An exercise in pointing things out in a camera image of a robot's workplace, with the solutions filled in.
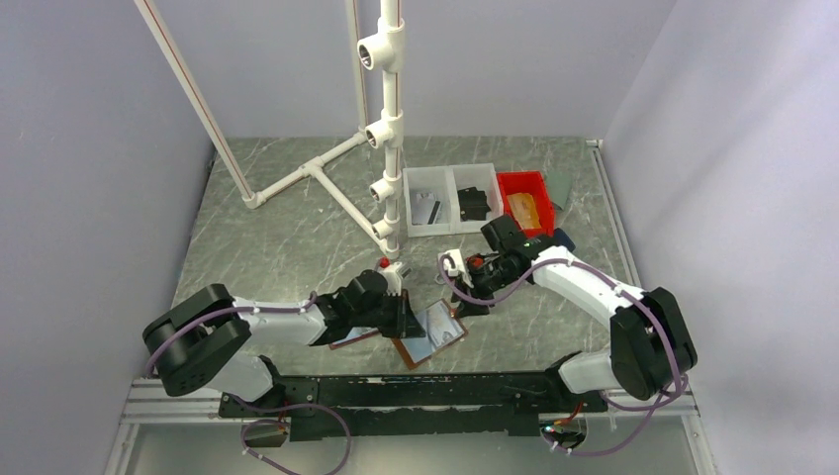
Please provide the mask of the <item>brown leather card holder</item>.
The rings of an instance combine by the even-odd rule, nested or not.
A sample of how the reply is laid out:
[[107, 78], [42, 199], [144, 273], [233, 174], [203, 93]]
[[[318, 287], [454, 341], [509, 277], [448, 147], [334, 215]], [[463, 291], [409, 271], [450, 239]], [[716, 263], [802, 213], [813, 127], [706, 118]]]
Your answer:
[[440, 351], [463, 339], [468, 331], [445, 300], [438, 300], [417, 313], [425, 336], [393, 339], [392, 343], [404, 364], [414, 370]]

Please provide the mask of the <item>grey striped credit card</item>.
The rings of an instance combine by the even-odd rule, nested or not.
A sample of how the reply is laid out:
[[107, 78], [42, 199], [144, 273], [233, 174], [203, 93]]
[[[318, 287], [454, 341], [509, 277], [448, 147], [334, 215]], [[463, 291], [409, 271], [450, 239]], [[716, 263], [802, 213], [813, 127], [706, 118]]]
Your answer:
[[435, 225], [438, 222], [441, 213], [441, 202], [434, 201], [428, 209], [427, 218], [425, 223], [428, 226]]

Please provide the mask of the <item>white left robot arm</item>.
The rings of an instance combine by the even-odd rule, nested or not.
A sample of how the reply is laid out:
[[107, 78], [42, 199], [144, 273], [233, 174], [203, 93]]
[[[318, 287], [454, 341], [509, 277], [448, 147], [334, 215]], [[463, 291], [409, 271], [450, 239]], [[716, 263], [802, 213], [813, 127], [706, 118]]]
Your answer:
[[330, 293], [288, 304], [242, 299], [215, 283], [147, 325], [144, 371], [156, 374], [170, 397], [211, 388], [269, 416], [282, 407], [285, 390], [258, 346], [324, 346], [362, 328], [395, 339], [426, 335], [408, 291], [383, 271], [365, 270]]

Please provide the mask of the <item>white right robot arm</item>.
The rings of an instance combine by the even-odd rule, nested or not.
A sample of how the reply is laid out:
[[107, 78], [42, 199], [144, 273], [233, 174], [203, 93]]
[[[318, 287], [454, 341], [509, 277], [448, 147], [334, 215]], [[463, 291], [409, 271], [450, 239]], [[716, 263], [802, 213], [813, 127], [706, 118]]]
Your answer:
[[574, 255], [561, 230], [529, 236], [513, 217], [489, 221], [490, 250], [442, 252], [437, 271], [452, 291], [459, 317], [482, 316], [523, 284], [555, 293], [587, 313], [609, 336], [607, 348], [561, 357], [546, 371], [545, 397], [568, 411], [591, 392], [622, 390], [646, 401], [675, 399], [688, 385], [698, 355], [676, 297], [667, 289], [623, 283]]

